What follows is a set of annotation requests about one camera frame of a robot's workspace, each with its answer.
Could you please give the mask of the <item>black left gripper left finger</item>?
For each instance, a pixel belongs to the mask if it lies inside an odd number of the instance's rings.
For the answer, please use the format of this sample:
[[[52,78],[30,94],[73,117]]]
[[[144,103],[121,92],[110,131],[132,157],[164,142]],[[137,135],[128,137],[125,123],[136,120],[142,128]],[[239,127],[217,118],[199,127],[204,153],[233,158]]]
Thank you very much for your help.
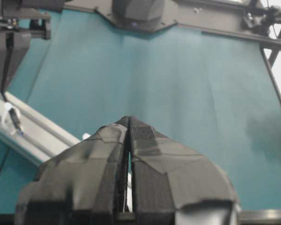
[[[40,165],[15,209],[17,225],[112,225],[126,208],[129,118]]]

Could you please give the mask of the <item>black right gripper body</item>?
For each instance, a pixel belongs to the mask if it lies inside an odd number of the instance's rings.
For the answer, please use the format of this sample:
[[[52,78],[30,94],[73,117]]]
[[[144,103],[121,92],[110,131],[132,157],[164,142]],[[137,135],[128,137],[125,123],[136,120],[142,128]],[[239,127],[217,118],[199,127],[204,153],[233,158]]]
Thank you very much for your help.
[[[51,38],[51,16],[33,8],[0,7],[0,30],[27,31],[33,38]]]

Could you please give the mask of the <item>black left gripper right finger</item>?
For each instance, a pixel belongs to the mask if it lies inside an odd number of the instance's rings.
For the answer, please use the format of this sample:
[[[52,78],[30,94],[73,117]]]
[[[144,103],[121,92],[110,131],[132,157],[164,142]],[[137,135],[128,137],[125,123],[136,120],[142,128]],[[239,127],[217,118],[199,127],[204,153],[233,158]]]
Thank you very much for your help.
[[[219,166],[136,117],[129,134],[137,224],[239,224],[237,193]]]

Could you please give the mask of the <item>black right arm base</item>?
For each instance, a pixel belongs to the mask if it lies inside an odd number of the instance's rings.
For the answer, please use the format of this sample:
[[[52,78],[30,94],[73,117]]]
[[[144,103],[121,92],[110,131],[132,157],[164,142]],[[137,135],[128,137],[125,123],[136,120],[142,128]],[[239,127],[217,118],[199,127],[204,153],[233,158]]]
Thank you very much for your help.
[[[178,24],[172,0],[97,0],[94,11],[123,30],[154,33]]]

